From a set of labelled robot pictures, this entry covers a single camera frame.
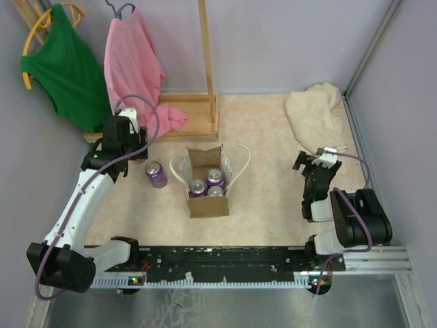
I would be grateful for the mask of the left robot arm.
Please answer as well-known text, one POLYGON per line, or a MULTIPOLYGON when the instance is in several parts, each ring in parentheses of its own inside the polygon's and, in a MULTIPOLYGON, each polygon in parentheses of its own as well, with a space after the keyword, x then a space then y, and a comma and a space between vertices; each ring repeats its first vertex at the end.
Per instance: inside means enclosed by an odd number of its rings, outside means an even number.
POLYGON ((84 293, 95 276, 108 269, 120 265, 134 271, 141 266, 139 243, 133 238, 116 236, 89 249, 85 241, 107 193, 119 176, 127 176, 129 160, 147 158, 149 144, 135 109, 123 109, 105 120, 102 137, 85 155, 61 217, 41 243, 31 243, 27 249, 38 299, 51 300, 41 293, 41 286, 84 293))

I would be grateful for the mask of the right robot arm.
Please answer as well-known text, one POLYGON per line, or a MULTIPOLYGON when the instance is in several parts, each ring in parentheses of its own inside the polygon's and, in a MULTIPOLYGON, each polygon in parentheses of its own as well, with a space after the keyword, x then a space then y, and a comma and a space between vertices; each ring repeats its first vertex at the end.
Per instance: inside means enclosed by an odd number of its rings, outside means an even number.
POLYGON ((365 164, 357 156, 325 147, 317 149, 315 155, 299 152, 292 168, 296 171, 303 168, 303 218, 310 223, 334 224, 334 228, 310 236, 305 243, 306 265, 315 271, 323 269, 334 256, 389 245, 393 237, 391 223, 375 191, 369 187, 369 176, 364 187, 355 192, 330 186, 342 166, 340 157, 365 164))

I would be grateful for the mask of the purple soda can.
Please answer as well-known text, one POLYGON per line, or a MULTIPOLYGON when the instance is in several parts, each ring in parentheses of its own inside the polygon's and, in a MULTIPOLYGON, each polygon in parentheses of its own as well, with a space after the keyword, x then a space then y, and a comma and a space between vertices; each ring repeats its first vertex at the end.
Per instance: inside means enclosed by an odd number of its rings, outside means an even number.
POLYGON ((167 176, 159 162, 148 161, 145 164, 145 174, 155 188, 160 189, 167 185, 167 176))

